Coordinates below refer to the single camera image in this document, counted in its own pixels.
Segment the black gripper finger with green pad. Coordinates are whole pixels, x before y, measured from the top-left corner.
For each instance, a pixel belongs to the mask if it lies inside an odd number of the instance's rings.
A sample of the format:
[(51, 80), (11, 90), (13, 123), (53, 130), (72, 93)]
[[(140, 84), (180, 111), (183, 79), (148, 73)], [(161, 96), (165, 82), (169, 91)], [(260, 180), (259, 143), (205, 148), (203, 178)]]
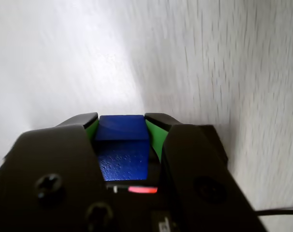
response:
[(163, 183), (183, 232), (263, 232), (264, 225), (228, 171), (228, 157), (212, 125), (183, 124), (163, 113), (145, 119), (167, 132)]
[(113, 211), (87, 131), (96, 113), (22, 134), (0, 167), (0, 232), (110, 232)]

